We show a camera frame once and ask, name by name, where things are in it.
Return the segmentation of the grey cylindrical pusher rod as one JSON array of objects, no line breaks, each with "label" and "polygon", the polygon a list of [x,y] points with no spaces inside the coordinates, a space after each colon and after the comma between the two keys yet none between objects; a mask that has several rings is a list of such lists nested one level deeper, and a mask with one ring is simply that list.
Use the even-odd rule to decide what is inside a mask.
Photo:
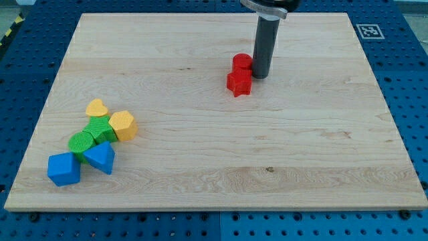
[{"label": "grey cylindrical pusher rod", "polygon": [[258,17],[252,60],[252,76],[256,79],[268,77],[280,19]]}]

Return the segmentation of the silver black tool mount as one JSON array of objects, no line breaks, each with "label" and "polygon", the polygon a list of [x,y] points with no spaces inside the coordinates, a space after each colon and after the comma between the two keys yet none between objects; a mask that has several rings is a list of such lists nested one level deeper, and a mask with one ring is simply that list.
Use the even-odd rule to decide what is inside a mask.
[{"label": "silver black tool mount", "polygon": [[295,11],[300,6],[301,0],[240,0],[239,2],[265,19],[285,19],[289,12]]}]

